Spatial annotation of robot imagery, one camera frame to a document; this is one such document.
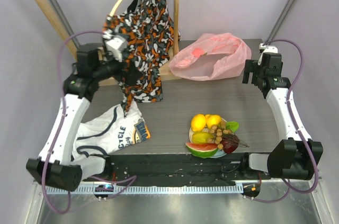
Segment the yellow green fake starfruit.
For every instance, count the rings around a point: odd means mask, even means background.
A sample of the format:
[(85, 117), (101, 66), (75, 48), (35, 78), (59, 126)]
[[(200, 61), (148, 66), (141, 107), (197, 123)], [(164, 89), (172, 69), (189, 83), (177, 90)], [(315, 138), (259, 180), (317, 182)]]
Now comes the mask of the yellow green fake starfruit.
[(194, 132), (191, 138), (193, 144), (210, 144), (214, 139), (214, 135), (209, 132)]

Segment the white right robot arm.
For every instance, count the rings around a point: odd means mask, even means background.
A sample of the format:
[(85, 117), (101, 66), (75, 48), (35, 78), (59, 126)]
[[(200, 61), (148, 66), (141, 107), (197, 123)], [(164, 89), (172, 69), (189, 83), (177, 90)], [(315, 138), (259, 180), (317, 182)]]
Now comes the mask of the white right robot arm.
[(323, 154), (320, 142), (313, 141), (296, 109), (291, 83), (282, 77), (282, 56), (277, 48), (261, 50), (259, 60), (247, 60), (243, 83), (259, 88), (270, 106), (280, 142), (269, 154), (249, 153), (239, 166), (243, 178), (253, 178), (258, 171), (272, 178), (310, 180)]

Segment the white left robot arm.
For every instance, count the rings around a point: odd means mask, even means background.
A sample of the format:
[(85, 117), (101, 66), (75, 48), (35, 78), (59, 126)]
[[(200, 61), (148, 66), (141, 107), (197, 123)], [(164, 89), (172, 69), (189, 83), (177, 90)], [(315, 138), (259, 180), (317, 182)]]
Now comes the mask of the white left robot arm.
[(77, 131), (99, 82), (121, 72), (115, 60), (101, 61), (97, 43), (87, 43), (77, 50), (76, 71), (64, 81), (64, 95), (51, 134), (38, 158), (28, 159), (26, 170), (39, 183), (73, 192), (82, 180), (95, 175), (101, 181), (112, 177), (106, 164), (108, 153), (94, 146), (94, 153), (75, 150)]

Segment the dark red fake fruit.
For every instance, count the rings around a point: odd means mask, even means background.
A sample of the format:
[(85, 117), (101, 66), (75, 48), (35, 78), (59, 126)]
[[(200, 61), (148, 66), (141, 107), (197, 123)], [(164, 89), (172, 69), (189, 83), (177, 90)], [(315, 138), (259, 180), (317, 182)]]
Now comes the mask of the dark red fake fruit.
[(224, 153), (231, 154), (238, 148), (239, 141), (238, 140), (233, 140), (233, 141), (222, 140), (221, 144), (223, 145)]

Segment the yellow fake lemon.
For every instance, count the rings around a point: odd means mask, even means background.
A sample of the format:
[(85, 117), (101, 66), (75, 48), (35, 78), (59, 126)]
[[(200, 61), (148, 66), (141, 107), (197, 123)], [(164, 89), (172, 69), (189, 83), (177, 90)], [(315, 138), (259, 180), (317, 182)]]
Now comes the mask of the yellow fake lemon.
[(206, 117), (204, 114), (196, 114), (191, 120), (191, 129), (193, 132), (200, 132), (206, 126)]

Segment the brown fake longan bunch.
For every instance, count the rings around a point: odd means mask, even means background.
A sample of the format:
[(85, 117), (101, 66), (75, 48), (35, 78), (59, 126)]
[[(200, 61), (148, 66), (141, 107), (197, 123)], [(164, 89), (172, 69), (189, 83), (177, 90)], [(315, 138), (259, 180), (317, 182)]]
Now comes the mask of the brown fake longan bunch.
[(238, 140), (239, 141), (238, 147), (249, 148), (249, 145), (246, 142), (240, 140), (235, 133), (232, 133), (230, 130), (227, 130), (225, 126), (214, 125), (209, 130), (209, 133), (214, 135), (212, 143), (216, 144), (221, 150), (223, 150), (223, 145), (221, 144), (222, 140), (228, 141)]

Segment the green fake fruit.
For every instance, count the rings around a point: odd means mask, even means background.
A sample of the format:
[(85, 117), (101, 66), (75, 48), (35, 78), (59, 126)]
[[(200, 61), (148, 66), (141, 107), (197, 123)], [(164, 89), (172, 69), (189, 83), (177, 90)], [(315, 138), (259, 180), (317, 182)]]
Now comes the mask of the green fake fruit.
[(232, 133), (236, 132), (239, 128), (239, 123), (236, 121), (226, 122), (226, 129), (230, 130)]

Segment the fake watermelon slice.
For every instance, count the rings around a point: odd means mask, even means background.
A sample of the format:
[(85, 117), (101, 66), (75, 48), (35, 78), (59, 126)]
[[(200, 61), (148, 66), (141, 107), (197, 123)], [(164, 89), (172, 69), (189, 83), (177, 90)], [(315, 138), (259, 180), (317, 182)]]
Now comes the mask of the fake watermelon slice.
[(193, 156), (199, 158), (210, 158), (219, 150), (216, 144), (193, 144), (187, 142), (185, 146)]

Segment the orange fake fruit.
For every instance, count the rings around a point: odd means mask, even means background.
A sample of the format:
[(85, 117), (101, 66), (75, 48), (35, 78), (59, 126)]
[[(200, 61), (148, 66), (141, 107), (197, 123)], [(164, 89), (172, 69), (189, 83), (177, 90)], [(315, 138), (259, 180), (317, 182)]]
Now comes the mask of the orange fake fruit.
[(212, 126), (214, 125), (217, 126), (222, 121), (221, 116), (217, 114), (206, 114), (205, 118), (206, 118), (206, 125), (208, 129), (211, 129)]

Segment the pink plastic bag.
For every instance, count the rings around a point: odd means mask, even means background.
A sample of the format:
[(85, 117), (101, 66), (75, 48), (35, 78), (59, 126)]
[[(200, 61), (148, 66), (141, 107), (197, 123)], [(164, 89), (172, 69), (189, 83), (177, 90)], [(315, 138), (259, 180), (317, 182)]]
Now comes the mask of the pink plastic bag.
[(219, 80), (239, 76), (251, 56), (249, 46), (231, 33), (205, 33), (174, 55), (168, 67), (180, 78)]

